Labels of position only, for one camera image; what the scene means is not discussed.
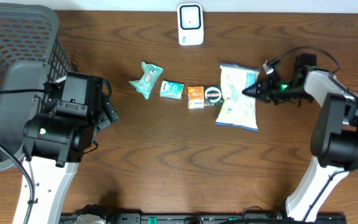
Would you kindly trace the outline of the teal candy wrapper packet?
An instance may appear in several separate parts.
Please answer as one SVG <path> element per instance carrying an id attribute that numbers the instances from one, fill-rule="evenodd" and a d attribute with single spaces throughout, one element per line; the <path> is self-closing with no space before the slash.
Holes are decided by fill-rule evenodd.
<path id="1" fill-rule="evenodd" d="M 129 81 L 129 83 L 137 90 L 137 92 L 143 94 L 144 98 L 148 100 L 156 81 L 163 73 L 164 69 L 157 65 L 145 62 L 142 62 L 141 67 L 144 72 L 142 78 L 140 80 Z"/>

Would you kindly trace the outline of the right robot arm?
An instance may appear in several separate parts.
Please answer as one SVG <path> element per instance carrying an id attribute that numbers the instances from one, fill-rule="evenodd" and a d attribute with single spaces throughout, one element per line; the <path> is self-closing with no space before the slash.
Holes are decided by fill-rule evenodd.
<path id="1" fill-rule="evenodd" d="M 296 57 L 293 78 L 282 81 L 279 58 L 264 63 L 267 77 L 242 92 L 279 105 L 293 99 L 317 102 L 321 111 L 311 136 L 312 159 L 296 190 L 285 201 L 285 216 L 314 222 L 335 186 L 358 169 L 358 95 L 346 88 L 333 71 L 319 68 L 315 54 Z"/>

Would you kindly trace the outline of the small teal packet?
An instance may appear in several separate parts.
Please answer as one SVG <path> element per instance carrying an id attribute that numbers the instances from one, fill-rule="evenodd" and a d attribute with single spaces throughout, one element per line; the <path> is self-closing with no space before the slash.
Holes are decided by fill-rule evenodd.
<path id="1" fill-rule="evenodd" d="M 184 84 L 163 80 L 160 96 L 164 98 L 182 99 Z"/>

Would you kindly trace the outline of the large white snack bag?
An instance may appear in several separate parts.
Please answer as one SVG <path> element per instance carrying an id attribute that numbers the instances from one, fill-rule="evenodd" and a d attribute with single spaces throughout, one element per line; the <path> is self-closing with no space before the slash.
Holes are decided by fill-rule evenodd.
<path id="1" fill-rule="evenodd" d="M 257 132 L 255 98 L 244 95 L 242 91 L 256 83 L 260 69 L 230 63 L 221 63 L 220 69 L 224 102 L 215 124 Z"/>

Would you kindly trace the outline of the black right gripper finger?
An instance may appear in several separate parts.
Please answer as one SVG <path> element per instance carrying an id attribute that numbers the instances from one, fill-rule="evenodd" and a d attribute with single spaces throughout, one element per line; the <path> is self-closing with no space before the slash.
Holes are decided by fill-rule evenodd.
<path id="1" fill-rule="evenodd" d="M 257 83 L 251 85 L 247 89 L 249 91 L 267 91 L 271 86 L 271 80 L 262 80 L 258 81 Z"/>
<path id="2" fill-rule="evenodd" d="M 246 88 L 242 91 L 242 94 L 245 96 L 255 98 L 256 100 L 259 101 L 269 101 L 269 97 L 266 91 L 259 90 L 257 88 Z"/>

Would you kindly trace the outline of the dark green round-label packet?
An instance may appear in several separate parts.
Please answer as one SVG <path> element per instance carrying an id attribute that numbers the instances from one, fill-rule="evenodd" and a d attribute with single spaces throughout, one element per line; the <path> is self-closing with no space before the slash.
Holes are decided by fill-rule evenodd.
<path id="1" fill-rule="evenodd" d="M 223 95 L 220 86 L 205 86 L 204 87 L 204 102 L 205 106 L 219 106 L 222 105 Z"/>

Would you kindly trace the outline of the orange snack packet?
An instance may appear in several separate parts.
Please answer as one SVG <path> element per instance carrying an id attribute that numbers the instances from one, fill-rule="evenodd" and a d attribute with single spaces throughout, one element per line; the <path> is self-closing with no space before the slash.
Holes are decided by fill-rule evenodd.
<path id="1" fill-rule="evenodd" d="M 203 109 L 204 102 L 204 87 L 203 86 L 189 86 L 188 87 L 188 108 L 191 110 Z"/>

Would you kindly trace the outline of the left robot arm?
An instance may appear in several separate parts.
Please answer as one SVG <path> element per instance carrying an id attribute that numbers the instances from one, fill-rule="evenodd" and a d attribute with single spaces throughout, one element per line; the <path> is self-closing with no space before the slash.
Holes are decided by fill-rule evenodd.
<path id="1" fill-rule="evenodd" d="M 119 119 L 105 78 L 69 72 L 44 90 L 48 103 L 23 130 L 26 174 L 14 223 L 58 223 L 83 155 Z"/>

